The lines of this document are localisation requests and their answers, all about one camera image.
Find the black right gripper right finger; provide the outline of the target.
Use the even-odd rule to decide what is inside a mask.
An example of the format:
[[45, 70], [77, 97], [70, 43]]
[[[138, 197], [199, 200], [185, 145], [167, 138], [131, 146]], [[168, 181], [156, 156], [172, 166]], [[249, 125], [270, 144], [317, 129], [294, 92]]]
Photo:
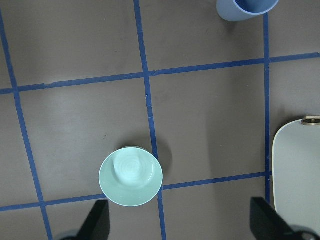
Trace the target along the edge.
[[318, 240], [311, 230], [294, 230], [262, 197], [250, 199], [250, 231], [257, 240]]

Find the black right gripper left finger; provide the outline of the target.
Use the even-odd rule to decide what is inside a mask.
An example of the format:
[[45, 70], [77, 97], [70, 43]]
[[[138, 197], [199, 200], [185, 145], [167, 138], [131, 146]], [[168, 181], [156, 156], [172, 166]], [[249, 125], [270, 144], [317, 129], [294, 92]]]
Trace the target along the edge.
[[108, 200], [97, 200], [76, 235], [77, 240], [107, 240], [110, 234]]

